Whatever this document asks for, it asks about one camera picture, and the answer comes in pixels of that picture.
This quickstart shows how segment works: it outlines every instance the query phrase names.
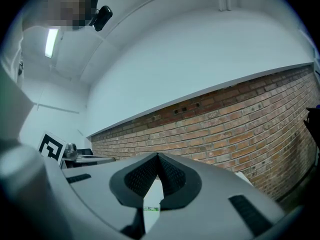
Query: white wall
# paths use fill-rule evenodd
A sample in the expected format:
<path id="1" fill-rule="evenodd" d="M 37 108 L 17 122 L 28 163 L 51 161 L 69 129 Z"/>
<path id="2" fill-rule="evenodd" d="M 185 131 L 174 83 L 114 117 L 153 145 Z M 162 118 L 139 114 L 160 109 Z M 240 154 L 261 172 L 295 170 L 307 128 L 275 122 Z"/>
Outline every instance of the white wall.
<path id="1" fill-rule="evenodd" d="M 47 68 L 24 59 L 22 90 L 35 104 L 20 132 L 20 141 L 38 147 L 44 131 L 75 143 L 77 148 L 90 147 L 83 136 L 89 88 L 71 82 Z"/>
<path id="2" fill-rule="evenodd" d="M 182 14 L 142 36 L 91 87 L 85 134 L 272 69 L 310 62 L 309 50 L 262 12 Z"/>

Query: white strip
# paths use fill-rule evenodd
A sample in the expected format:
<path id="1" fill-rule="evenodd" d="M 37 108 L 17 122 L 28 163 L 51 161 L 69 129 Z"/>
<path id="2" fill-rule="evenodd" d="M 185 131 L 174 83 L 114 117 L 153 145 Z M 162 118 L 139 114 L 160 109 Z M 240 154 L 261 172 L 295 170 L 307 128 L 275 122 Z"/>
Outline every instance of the white strip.
<path id="1" fill-rule="evenodd" d="M 59 29 L 49 29 L 49 34 L 45 45 L 45 56 L 49 58 L 52 57 L 58 31 Z"/>

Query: metallic kettle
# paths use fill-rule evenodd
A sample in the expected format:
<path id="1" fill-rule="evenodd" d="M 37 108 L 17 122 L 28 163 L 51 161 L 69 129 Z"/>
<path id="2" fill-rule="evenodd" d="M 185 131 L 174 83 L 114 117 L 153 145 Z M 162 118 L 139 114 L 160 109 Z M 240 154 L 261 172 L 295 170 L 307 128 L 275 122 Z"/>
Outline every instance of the metallic kettle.
<path id="1" fill-rule="evenodd" d="M 68 143 L 65 146 L 63 158 L 70 161 L 75 161 L 78 157 L 77 146 L 74 143 Z"/>

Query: fluorescent light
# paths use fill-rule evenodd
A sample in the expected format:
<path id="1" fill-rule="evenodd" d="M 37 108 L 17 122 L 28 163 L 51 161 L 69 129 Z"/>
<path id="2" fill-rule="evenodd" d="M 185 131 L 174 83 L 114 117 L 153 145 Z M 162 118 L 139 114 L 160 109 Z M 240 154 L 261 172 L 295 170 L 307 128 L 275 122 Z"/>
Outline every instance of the fluorescent light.
<path id="1" fill-rule="evenodd" d="M 45 45 L 45 56 L 49 58 L 52 57 L 58 31 L 59 29 L 49 29 L 49 34 Z"/>

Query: headset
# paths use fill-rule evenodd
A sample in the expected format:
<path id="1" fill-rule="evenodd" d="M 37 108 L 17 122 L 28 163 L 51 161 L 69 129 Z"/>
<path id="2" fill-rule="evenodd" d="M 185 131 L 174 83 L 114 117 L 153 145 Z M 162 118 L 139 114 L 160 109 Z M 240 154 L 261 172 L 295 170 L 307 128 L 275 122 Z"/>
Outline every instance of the headset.
<path id="1" fill-rule="evenodd" d="M 91 0 L 92 8 L 97 8 L 98 0 Z M 95 14 L 89 23 L 89 26 L 93 27 L 95 31 L 99 32 L 101 31 L 106 23 L 110 20 L 110 18 L 113 16 L 113 12 L 109 8 L 109 6 L 105 5 L 100 10 L 96 9 Z"/>

